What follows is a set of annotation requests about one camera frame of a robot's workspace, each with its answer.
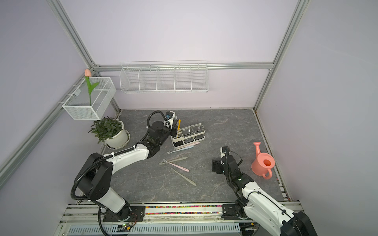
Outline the yellow toothbrush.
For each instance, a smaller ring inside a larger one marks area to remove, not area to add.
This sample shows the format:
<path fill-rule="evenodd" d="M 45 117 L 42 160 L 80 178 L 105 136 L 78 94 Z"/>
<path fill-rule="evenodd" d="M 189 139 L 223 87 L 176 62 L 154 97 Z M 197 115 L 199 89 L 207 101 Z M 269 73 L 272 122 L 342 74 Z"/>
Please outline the yellow toothbrush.
<path fill-rule="evenodd" d="M 181 120 L 179 119 L 179 120 L 178 120 L 178 127 L 177 127 L 177 132 L 179 132 L 179 131 L 180 131 L 180 126 L 181 126 Z"/>

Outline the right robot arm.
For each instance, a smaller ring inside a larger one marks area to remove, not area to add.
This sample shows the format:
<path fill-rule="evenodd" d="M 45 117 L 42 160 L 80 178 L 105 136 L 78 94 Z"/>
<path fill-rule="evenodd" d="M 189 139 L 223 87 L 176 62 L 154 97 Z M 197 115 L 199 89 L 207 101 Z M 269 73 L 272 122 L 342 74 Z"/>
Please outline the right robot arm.
<path fill-rule="evenodd" d="M 237 196 L 236 216 L 250 218 L 273 236 L 316 236 L 310 218 L 302 211 L 296 213 L 276 201 L 247 174 L 230 154 L 221 147 L 220 159 L 212 161 L 212 171 L 223 174 L 227 185 Z"/>

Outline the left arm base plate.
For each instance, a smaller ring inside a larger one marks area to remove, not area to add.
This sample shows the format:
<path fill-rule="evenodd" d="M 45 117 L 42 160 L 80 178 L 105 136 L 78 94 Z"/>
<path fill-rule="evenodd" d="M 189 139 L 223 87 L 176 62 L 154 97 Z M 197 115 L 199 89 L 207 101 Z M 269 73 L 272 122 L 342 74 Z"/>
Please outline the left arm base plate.
<path fill-rule="evenodd" d="M 128 206 L 114 213 L 107 209 L 103 222 L 141 222 L 145 215 L 146 207 L 143 205 Z"/>

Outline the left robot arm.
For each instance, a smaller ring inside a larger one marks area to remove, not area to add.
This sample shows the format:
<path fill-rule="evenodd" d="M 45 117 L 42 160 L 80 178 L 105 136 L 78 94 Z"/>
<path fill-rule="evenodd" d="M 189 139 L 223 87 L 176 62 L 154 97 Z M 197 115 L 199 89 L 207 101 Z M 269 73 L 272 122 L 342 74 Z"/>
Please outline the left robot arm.
<path fill-rule="evenodd" d="M 74 180 L 70 196 L 74 200 L 90 200 L 107 208 L 119 221 L 130 217 L 130 204 L 111 186 L 113 174 L 136 162 L 149 159 L 160 151 L 169 137 L 178 132 L 175 112 L 153 111 L 147 118 L 147 132 L 134 146 L 108 155 L 91 154 Z"/>

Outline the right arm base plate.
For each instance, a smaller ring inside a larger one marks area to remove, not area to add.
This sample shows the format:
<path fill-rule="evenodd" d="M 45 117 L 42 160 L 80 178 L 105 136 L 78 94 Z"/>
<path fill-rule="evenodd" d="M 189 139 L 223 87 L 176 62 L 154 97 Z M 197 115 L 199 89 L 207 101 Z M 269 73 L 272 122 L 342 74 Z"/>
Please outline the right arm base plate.
<path fill-rule="evenodd" d="M 246 206 L 236 203 L 222 205 L 221 218 L 224 220 L 257 221 L 262 217 L 263 214 L 258 212 L 252 204 Z"/>

